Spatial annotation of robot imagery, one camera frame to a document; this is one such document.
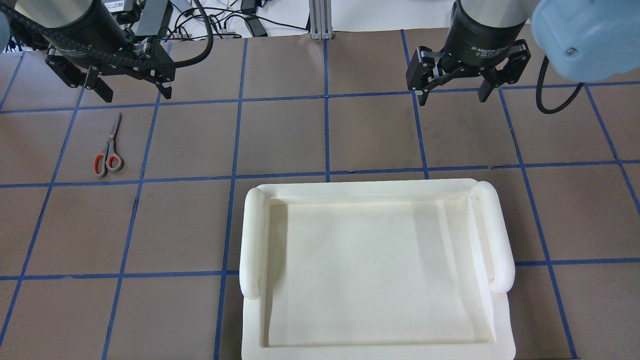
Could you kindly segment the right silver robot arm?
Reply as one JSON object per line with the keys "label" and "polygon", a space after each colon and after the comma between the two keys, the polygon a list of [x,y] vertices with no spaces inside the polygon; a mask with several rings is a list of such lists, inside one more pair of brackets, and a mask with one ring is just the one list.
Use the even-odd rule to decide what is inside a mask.
{"label": "right silver robot arm", "polygon": [[[521,79],[531,53],[519,34],[529,22],[545,54],[535,104],[544,114],[558,113],[585,84],[639,67],[639,9],[637,0],[456,0],[441,50],[414,50],[406,71],[407,88],[423,106],[433,89],[480,76],[477,94],[484,103],[494,89]],[[576,82],[573,93],[556,108],[544,107],[542,101],[549,66]]]}

